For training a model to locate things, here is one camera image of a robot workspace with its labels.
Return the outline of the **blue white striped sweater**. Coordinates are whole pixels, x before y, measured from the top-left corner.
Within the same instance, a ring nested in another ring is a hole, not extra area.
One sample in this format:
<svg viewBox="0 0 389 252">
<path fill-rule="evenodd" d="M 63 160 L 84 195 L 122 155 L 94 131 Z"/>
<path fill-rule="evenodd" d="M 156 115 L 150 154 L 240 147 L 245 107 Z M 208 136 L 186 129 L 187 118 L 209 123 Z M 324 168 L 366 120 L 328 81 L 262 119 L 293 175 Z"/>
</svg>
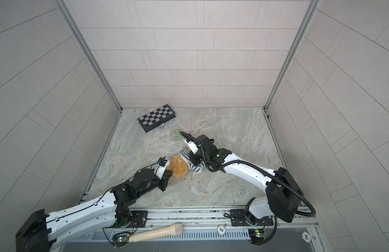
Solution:
<svg viewBox="0 0 389 252">
<path fill-rule="evenodd" d="M 193 160 L 191 159 L 191 150 L 186 147 L 183 149 L 179 150 L 179 155 L 181 158 L 188 164 L 189 169 L 194 173 L 194 174 L 199 174 L 202 172 L 202 169 L 205 167 L 205 163 L 203 160 Z"/>
</svg>

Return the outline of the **brown teddy bear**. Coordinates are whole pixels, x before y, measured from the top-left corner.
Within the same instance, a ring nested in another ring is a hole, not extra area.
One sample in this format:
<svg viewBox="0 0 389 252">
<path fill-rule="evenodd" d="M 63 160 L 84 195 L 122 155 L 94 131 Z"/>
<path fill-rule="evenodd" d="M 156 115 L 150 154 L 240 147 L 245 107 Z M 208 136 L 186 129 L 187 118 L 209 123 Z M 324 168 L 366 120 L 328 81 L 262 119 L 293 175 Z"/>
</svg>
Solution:
<svg viewBox="0 0 389 252">
<path fill-rule="evenodd" d="M 172 172 L 174 179 L 179 179 L 185 176 L 189 170 L 193 169 L 193 164 L 189 157 L 190 149 L 188 147 L 180 149 L 178 154 L 170 158 L 170 164 L 167 168 Z"/>
</svg>

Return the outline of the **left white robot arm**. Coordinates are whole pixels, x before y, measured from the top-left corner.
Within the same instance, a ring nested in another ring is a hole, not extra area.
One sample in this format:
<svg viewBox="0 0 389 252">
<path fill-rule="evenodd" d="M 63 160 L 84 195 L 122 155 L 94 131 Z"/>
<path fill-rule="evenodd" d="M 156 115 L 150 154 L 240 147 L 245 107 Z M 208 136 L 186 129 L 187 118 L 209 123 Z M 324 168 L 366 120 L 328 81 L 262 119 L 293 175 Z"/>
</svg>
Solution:
<svg viewBox="0 0 389 252">
<path fill-rule="evenodd" d="M 16 233 L 16 250 L 49 252 L 100 228 L 144 227 L 145 218 L 132 213 L 129 206 L 155 188 L 166 190 L 171 176 L 170 170 L 157 176 L 152 169 L 142 169 L 132 180 L 114 186 L 88 202 L 57 212 L 36 211 Z"/>
</svg>

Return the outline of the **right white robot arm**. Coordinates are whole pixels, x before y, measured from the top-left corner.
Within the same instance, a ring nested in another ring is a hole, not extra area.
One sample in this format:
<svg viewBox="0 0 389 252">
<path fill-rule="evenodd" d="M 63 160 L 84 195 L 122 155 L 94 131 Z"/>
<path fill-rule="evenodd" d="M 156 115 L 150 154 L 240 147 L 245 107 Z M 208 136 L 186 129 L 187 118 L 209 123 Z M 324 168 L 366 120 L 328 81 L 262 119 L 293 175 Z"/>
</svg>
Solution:
<svg viewBox="0 0 389 252">
<path fill-rule="evenodd" d="M 264 218 L 273 216 L 291 223 L 305 201 L 304 194 L 288 170 L 266 169 L 250 163 L 231 151 L 214 145 L 214 140 L 205 135 L 185 141 L 187 159 L 195 168 L 207 168 L 210 172 L 235 175 L 259 188 L 262 198 L 251 198 L 239 220 L 249 225 L 261 225 Z"/>
</svg>

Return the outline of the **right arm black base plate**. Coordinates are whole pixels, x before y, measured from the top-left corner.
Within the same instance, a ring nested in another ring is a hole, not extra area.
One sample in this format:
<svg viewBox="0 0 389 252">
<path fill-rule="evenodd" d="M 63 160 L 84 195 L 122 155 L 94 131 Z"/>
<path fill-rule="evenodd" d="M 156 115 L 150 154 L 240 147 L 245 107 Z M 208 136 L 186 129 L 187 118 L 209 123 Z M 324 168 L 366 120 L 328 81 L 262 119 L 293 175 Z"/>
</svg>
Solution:
<svg viewBox="0 0 389 252">
<path fill-rule="evenodd" d="M 229 211 L 229 217 L 231 225 L 233 227 L 248 227 L 252 226 L 245 219 L 245 214 L 242 209 L 231 209 Z M 256 226 L 274 226 L 274 217 L 265 216 L 262 219 L 257 219 Z"/>
</svg>

